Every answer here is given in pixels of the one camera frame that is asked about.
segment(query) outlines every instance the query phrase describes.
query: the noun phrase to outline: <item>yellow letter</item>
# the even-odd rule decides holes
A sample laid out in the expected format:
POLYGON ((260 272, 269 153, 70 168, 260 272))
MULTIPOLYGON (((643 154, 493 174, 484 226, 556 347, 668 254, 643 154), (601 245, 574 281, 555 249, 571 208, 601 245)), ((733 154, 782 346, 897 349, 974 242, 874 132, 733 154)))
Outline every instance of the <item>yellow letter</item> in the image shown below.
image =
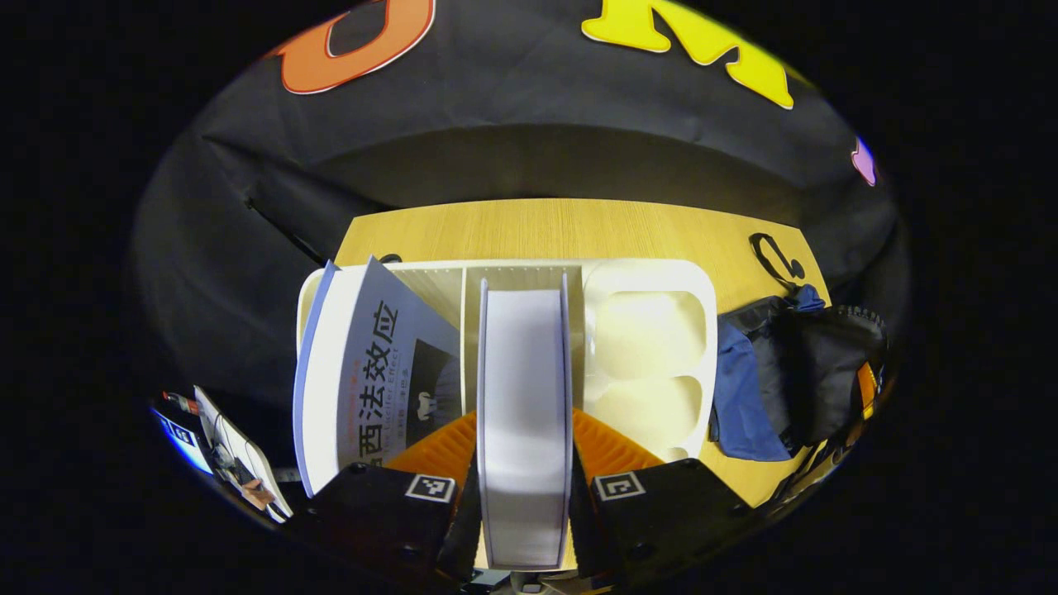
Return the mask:
POLYGON ((671 0, 603 0, 602 16, 584 21, 581 31, 597 41, 668 52, 672 42, 654 29, 655 12, 669 23, 692 60, 711 65, 732 48, 738 48, 738 60, 726 65, 731 78, 786 109, 794 107, 794 97, 786 87, 786 71, 779 60, 671 0))

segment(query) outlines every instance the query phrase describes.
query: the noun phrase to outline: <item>black strap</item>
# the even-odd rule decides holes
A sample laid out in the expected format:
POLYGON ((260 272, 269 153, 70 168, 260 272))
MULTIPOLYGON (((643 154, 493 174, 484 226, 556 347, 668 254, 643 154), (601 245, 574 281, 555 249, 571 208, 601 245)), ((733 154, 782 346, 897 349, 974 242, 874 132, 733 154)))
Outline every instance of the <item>black strap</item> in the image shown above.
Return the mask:
POLYGON ((779 255, 779 259, 782 262, 783 266, 786 267, 786 272, 788 272, 790 276, 792 276, 794 278, 804 278, 804 267, 802 267, 801 263, 798 263, 797 259, 787 262, 786 256, 783 254, 781 250, 779 250, 779 246, 776 244, 776 238, 771 237, 770 235, 766 233, 755 233, 749 236, 749 244, 753 247, 753 253, 756 254, 756 259, 761 263, 761 266, 764 267, 764 270, 768 271, 768 273, 771 276, 776 277, 776 281, 782 284, 782 286, 785 287, 787 291, 789 291, 790 293, 796 292, 800 288, 800 286, 797 285, 796 283, 786 281, 785 278, 783 278, 781 274, 779 274, 779 271, 777 271, 776 268, 771 265, 771 262, 768 260, 768 257, 764 255, 764 251, 761 250, 762 239, 767 241, 768 246, 770 246, 771 249, 776 251, 776 254, 779 255))

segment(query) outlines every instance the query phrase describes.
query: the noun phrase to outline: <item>white organizer tray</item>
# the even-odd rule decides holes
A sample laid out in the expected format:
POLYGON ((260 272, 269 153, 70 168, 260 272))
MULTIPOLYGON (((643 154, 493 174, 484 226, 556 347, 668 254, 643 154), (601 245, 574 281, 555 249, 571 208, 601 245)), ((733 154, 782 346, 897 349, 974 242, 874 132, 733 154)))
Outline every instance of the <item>white organizer tray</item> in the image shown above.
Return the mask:
MULTIPOLYGON (((463 413, 475 407, 481 278, 498 290, 569 281, 573 407, 665 462, 698 457, 716 375, 716 296, 687 260, 444 260, 385 265, 460 331, 463 413)), ((342 267, 346 271, 364 266, 342 267)), ((323 270, 302 286, 296 344, 323 270)))

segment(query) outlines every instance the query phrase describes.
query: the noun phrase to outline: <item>wooden table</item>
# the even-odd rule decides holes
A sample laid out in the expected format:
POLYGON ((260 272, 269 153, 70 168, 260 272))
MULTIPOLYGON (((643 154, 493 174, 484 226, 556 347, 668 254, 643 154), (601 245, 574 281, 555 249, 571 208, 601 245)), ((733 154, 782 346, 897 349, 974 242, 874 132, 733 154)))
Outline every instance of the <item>wooden table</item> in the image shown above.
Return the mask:
MULTIPOLYGON (((519 199, 439 204, 357 217, 334 264, 363 265, 370 255, 405 263, 486 258, 680 258, 697 264, 727 312, 784 289, 756 262, 753 233, 770 234, 787 259, 831 303, 822 273, 801 232, 740 215, 622 200, 519 199)), ((776 268, 782 264, 764 245, 776 268)), ((771 497, 805 451, 782 463, 730 458, 707 441, 699 457, 751 506, 771 497)))

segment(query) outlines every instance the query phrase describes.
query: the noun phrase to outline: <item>white plastic tray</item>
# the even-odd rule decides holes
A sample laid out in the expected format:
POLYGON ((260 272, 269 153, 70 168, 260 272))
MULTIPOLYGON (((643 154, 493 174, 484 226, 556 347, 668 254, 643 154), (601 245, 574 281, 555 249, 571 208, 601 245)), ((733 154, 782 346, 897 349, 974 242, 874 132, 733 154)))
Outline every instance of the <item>white plastic tray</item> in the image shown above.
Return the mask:
MULTIPOLYGON (((343 267, 355 270, 363 267, 343 267)), ((665 462, 697 457, 716 374, 716 298, 688 260, 551 259, 391 263, 394 272, 460 330, 463 412, 475 407, 482 277, 500 290, 569 280, 573 407, 665 462)), ((323 270, 302 286, 296 342, 323 270)))

